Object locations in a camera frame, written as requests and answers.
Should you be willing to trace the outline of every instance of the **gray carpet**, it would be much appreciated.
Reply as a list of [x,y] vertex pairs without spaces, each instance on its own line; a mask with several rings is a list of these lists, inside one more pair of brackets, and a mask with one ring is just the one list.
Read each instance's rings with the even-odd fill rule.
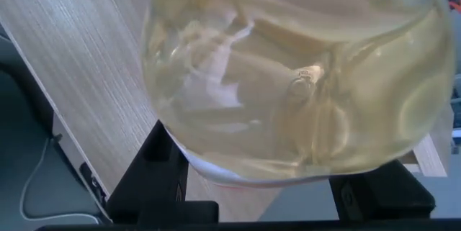
[[[32,117],[13,79],[0,71],[0,230],[35,230],[43,225],[92,224],[89,217],[26,221],[19,214],[25,181],[36,166],[47,133]],[[97,214],[88,191],[72,176],[53,146],[30,183],[24,209],[30,216],[84,212]]]

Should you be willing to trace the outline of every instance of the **yellowish liquid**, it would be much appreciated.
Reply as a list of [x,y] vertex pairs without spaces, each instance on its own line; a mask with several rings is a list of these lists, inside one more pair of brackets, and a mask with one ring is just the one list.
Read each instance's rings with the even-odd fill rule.
[[257,180],[407,153],[448,100],[437,0],[151,0],[143,72],[184,149]]

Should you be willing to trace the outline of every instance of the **black surface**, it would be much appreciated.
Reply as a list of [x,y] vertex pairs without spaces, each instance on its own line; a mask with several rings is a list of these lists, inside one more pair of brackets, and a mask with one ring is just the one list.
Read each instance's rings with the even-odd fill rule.
[[339,219],[429,218],[434,197],[397,160],[368,173],[330,177]]
[[157,122],[118,183],[107,213],[117,224],[135,224],[141,210],[158,210],[156,204],[184,201],[189,162]]
[[78,226],[78,227],[43,227],[39,231],[141,231],[141,230],[228,230],[228,231],[304,231],[304,230],[460,230],[461,221],[458,219],[410,219],[373,221],[365,223],[347,223],[340,221],[305,221],[305,222],[250,222],[250,223],[220,223],[213,225],[183,225],[176,228],[155,228],[139,226]]

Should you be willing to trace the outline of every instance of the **cable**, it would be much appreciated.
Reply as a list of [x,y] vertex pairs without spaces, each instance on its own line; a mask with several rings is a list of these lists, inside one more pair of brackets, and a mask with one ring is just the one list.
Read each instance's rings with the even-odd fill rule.
[[29,188],[29,184],[31,180],[34,178],[34,175],[37,173],[38,169],[42,165],[44,159],[45,159],[45,154],[47,150],[47,146],[50,142],[52,142],[54,139],[53,138],[47,138],[45,141],[45,144],[43,145],[43,151],[42,155],[40,156],[40,159],[35,166],[34,170],[31,172],[29,178],[26,180],[24,187],[22,188],[21,192],[21,199],[19,200],[19,213],[25,220],[29,221],[43,221],[43,220],[50,220],[50,219],[57,219],[61,217],[89,217],[93,219],[97,224],[99,224],[99,219],[97,219],[95,216],[90,215],[90,214],[85,214],[85,213],[68,213],[68,214],[57,214],[57,215],[51,215],[51,216],[44,216],[44,217],[31,217],[27,216],[25,210],[24,210],[24,200],[26,197],[27,189]]

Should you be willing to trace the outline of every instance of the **glass jar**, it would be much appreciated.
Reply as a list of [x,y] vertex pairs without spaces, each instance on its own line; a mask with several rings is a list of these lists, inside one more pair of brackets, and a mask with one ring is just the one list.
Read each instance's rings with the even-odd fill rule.
[[452,92],[445,0],[151,0],[143,75],[189,162],[219,184],[369,171]]

